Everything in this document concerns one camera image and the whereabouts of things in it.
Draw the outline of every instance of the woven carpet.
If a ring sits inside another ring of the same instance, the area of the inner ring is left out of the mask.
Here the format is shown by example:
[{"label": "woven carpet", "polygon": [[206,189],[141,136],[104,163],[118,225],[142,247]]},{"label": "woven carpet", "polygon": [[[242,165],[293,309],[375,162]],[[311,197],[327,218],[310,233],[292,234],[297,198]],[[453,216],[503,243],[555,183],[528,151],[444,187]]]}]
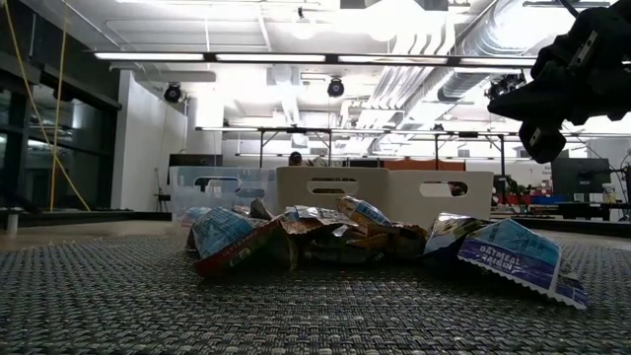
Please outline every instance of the woven carpet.
[{"label": "woven carpet", "polygon": [[563,247],[586,311],[411,265],[204,281],[167,237],[3,252],[0,354],[631,353],[631,251]]}]

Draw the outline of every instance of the pile of trash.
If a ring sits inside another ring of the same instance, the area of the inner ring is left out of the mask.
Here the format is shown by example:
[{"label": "pile of trash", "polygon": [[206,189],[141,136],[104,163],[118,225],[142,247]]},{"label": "pile of trash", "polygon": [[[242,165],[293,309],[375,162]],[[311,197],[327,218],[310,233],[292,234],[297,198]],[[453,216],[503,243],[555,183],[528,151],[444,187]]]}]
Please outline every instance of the pile of trash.
[{"label": "pile of trash", "polygon": [[561,248],[510,219],[493,223],[441,213],[428,232],[390,221],[370,203],[344,196],[337,210],[289,206],[278,216],[260,199],[249,208],[193,207],[180,222],[190,227],[186,248],[198,253],[194,267],[202,277],[225,275],[246,260],[289,270],[314,261],[431,259],[428,264],[440,268],[459,260],[577,309],[589,303]]}]

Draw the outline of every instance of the white storage box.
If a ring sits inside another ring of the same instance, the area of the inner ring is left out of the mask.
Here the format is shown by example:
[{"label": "white storage box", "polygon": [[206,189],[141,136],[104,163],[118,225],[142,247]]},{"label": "white storage box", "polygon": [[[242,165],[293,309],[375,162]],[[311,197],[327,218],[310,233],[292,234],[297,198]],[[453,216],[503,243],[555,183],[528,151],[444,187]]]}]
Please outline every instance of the white storage box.
[{"label": "white storage box", "polygon": [[247,206],[259,197],[276,209],[276,172],[267,169],[171,167],[173,219],[190,207]]},{"label": "white storage box", "polygon": [[[441,212],[490,218],[491,172],[389,171],[375,168],[278,168],[278,201],[283,209],[307,205],[335,209],[345,194],[366,200],[391,221],[429,228]],[[451,196],[447,182],[463,182],[467,193]]]}]

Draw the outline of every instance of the yellow cable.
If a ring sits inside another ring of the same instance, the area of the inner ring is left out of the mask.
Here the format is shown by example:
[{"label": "yellow cable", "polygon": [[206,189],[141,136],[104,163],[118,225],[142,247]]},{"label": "yellow cable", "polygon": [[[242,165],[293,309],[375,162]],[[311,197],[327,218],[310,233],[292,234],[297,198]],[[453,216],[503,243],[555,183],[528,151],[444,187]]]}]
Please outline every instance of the yellow cable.
[{"label": "yellow cable", "polygon": [[[63,34],[61,40],[61,58],[59,59],[59,83],[57,85],[57,107],[55,108],[55,129],[54,137],[52,139],[52,155],[57,156],[57,127],[59,127],[59,109],[61,108],[61,86],[63,84],[63,68],[66,61],[66,37],[68,33],[68,6],[64,6],[63,11]],[[52,160],[52,174],[50,176],[50,212],[55,207],[55,173],[57,168],[57,161]]]},{"label": "yellow cable", "polygon": [[[5,7],[5,10],[6,10],[6,14],[7,14],[7,22],[9,24],[9,32],[11,33],[11,39],[13,41],[13,46],[14,46],[14,48],[16,50],[16,56],[18,58],[18,64],[20,64],[20,71],[22,72],[22,79],[24,80],[24,84],[25,84],[25,86],[27,88],[27,94],[29,94],[29,100],[31,102],[31,106],[33,107],[33,111],[35,112],[35,116],[37,117],[37,121],[39,122],[39,129],[41,130],[41,133],[43,134],[43,138],[46,141],[48,149],[51,149],[50,140],[48,140],[48,135],[46,134],[46,130],[43,129],[43,123],[41,122],[41,116],[39,115],[39,110],[37,109],[37,105],[35,104],[35,100],[33,98],[33,93],[31,92],[31,86],[29,85],[29,80],[27,79],[27,71],[26,71],[26,69],[24,67],[24,63],[22,62],[22,55],[20,54],[20,48],[18,47],[18,39],[16,38],[16,32],[15,32],[15,30],[13,28],[13,22],[11,20],[11,12],[9,11],[9,0],[6,0],[4,2],[4,7]],[[64,169],[63,164],[61,164],[61,161],[59,160],[59,158],[57,157],[55,152],[53,152],[52,157],[57,162],[57,164],[59,165],[59,168],[61,169],[61,172],[66,177],[66,180],[68,181],[68,184],[70,185],[72,190],[75,192],[75,194],[77,195],[79,200],[81,200],[81,203],[83,203],[83,205],[86,208],[86,210],[88,212],[90,212],[90,207],[88,206],[86,201],[83,199],[83,197],[81,197],[81,194],[79,193],[79,191],[77,191],[77,188],[75,187],[75,184],[72,183],[72,180],[68,176],[68,173],[66,173],[66,170]]]}]

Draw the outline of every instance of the clear plastic bin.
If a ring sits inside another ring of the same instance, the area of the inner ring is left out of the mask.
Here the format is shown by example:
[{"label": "clear plastic bin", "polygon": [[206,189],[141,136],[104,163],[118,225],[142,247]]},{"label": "clear plastic bin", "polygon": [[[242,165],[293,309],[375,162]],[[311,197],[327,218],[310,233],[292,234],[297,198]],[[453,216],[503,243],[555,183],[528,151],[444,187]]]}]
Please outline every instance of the clear plastic bin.
[{"label": "clear plastic bin", "polygon": [[247,206],[261,198],[276,210],[276,171],[255,168],[171,167],[173,220],[190,207]]}]

